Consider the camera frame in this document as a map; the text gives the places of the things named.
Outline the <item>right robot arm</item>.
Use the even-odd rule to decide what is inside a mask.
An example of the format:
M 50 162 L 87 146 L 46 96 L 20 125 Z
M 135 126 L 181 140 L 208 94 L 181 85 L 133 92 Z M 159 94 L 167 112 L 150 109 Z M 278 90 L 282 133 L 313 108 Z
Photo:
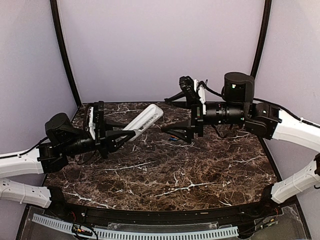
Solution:
M 162 127 L 162 132 L 191 143 L 195 136 L 204 135 L 204 126 L 238 125 L 248 133 L 267 140 L 286 141 L 320 150 L 320 126 L 294 115 L 286 108 L 254 97 L 255 79 L 241 72 L 228 72 L 219 94 L 223 100 L 206 101 L 211 92 L 207 83 L 182 76 L 181 92 L 165 99 L 167 105 L 189 109 L 189 120 Z

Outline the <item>white remote control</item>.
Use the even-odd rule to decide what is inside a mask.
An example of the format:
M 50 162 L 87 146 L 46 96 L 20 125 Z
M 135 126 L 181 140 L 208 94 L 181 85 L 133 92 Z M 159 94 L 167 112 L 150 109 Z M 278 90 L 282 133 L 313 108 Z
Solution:
M 129 142 L 134 141 L 149 127 L 151 127 L 164 114 L 164 111 L 155 104 L 150 104 L 138 116 L 136 116 L 123 130 L 134 131 L 135 136 Z

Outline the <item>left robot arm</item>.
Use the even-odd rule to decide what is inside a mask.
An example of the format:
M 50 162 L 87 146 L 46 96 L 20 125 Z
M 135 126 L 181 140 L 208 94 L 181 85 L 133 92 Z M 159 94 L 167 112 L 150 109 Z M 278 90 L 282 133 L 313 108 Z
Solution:
M 70 206 L 58 187 L 33 186 L 12 181 L 11 177 L 27 174 L 48 174 L 62 170 L 69 158 L 88 152 L 99 152 L 103 159 L 116 152 L 138 133 L 136 121 L 128 125 L 107 123 L 103 117 L 90 117 L 88 126 L 73 127 L 65 113 L 58 113 L 45 124 L 46 137 L 32 148 L 1 155 L 0 198 L 51 208 L 60 218 L 67 218 Z

